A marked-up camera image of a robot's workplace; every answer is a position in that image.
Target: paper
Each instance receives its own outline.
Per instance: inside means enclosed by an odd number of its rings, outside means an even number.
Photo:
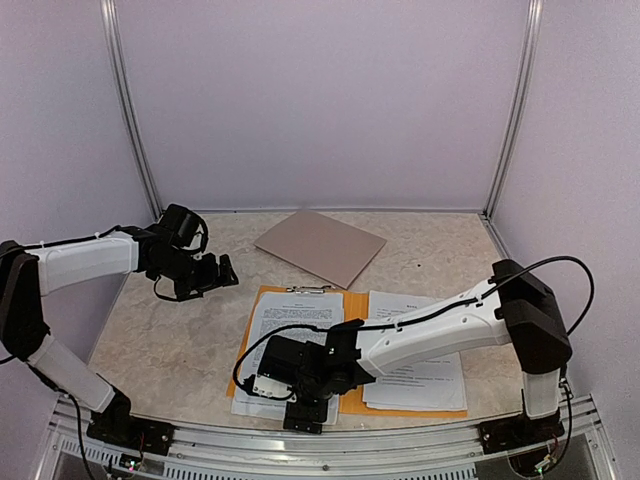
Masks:
[[[343,295],[341,293],[326,294],[298,294],[271,293],[262,295],[256,306],[249,332],[248,345],[253,345],[263,335],[283,325],[312,324],[321,328],[329,328],[344,320]],[[278,335],[300,341],[313,341],[324,344],[326,334],[314,333],[309,330],[288,330]],[[240,379],[257,372],[260,359],[264,353],[267,341],[264,341],[244,361],[240,371]],[[327,415],[328,425],[334,425],[338,420],[338,397],[329,401]],[[250,415],[255,417],[284,419],[286,403],[267,398],[252,397],[240,389],[235,390],[231,413]]]
[[[412,295],[371,292],[369,318],[385,318],[435,303]],[[467,409],[460,354],[452,353],[399,368],[364,386],[367,407],[412,411]]]

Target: robotic arm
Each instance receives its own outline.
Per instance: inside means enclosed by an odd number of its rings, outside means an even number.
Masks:
[[[93,278],[130,272],[145,272],[156,282],[161,277],[172,280],[175,298],[158,296],[176,302],[237,285],[228,255],[222,255],[219,264],[213,254],[202,255],[207,242],[202,218],[178,205],[170,205],[158,223],[146,229],[115,227],[92,239],[27,247],[4,242],[0,341],[47,386],[73,395],[92,411],[90,437],[138,449],[144,434],[147,451],[166,454],[173,427],[131,417],[130,400],[51,335],[40,297]]]
[[[382,320],[328,330],[325,345],[269,338],[258,374],[243,390],[288,398],[284,428],[320,433],[327,402],[398,367],[490,345],[513,343],[524,376],[523,413],[481,425],[487,453],[560,437],[559,382],[572,355],[553,291],[512,260],[443,302]]]

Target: vertical metal post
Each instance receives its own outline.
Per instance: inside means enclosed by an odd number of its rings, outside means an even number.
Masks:
[[[111,67],[115,76],[116,90],[120,98],[122,116],[125,126],[127,127],[133,156],[138,174],[140,175],[140,181],[144,187],[149,209],[157,219],[162,214],[162,202],[160,201],[158,190],[153,181],[153,175],[151,174],[149,162],[147,161],[147,156],[144,151],[138,121],[131,100],[131,92],[129,91],[129,82],[127,81],[127,72],[122,54],[122,44],[120,42],[120,32],[118,30],[115,0],[100,0],[100,6],[102,9],[102,22],[104,23]]]
[[[542,17],[542,4],[543,0],[529,1],[529,14],[527,17],[524,44],[522,46],[522,56],[520,58],[520,70],[518,72],[516,92],[511,104],[509,122],[502,142],[498,167],[493,177],[493,183],[491,184],[487,204],[484,208],[484,216],[489,223],[493,220],[493,215],[495,214],[498,201],[500,200],[500,195],[504,188],[509,165],[511,164],[511,159],[513,157],[513,150],[518,137],[518,130],[520,129],[520,123],[522,121],[522,114],[524,112],[527,94],[529,91],[529,81],[533,71],[533,61],[538,44],[540,20]]]

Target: clipboard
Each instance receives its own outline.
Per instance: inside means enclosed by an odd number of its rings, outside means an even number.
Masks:
[[[368,293],[353,293],[346,290],[334,289],[331,286],[324,287],[273,287],[268,285],[262,285],[258,290],[258,295],[253,303],[251,309],[251,317],[249,323],[244,332],[242,343],[238,351],[238,360],[247,349],[247,343],[249,342],[249,331],[251,330],[251,323],[253,322],[253,316],[258,306],[258,302],[262,295],[266,292],[274,293],[300,293],[306,295],[331,295],[333,293],[341,293],[343,295],[344,305],[344,321],[355,320],[358,318],[367,318],[369,315],[369,294]],[[233,383],[233,379],[229,380],[227,387],[227,396],[233,397],[236,391],[236,386]],[[360,385],[355,390],[351,390],[345,395],[340,396],[340,413],[353,414],[353,415],[376,415],[386,417],[421,417],[421,418],[466,418],[468,412],[463,411],[436,411],[436,412],[413,412],[407,410],[378,410],[375,408],[367,407],[367,404],[362,400],[362,394],[364,393],[364,387]]]

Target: beige table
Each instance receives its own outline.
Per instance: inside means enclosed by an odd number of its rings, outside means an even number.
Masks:
[[[499,260],[472,214],[351,213],[327,215],[380,235],[388,243],[351,287],[354,292],[450,297],[491,275]],[[280,429],[281,422],[231,415],[225,396],[238,347],[260,285],[323,281],[253,247],[287,213],[206,215],[209,250],[228,253],[240,285],[173,304],[153,294],[142,274],[130,275],[91,359],[124,391],[134,413],[217,426]],[[171,283],[160,291],[172,294]],[[470,419],[520,409],[521,373],[512,347],[462,353]],[[338,430],[394,428],[455,420],[341,415]]]

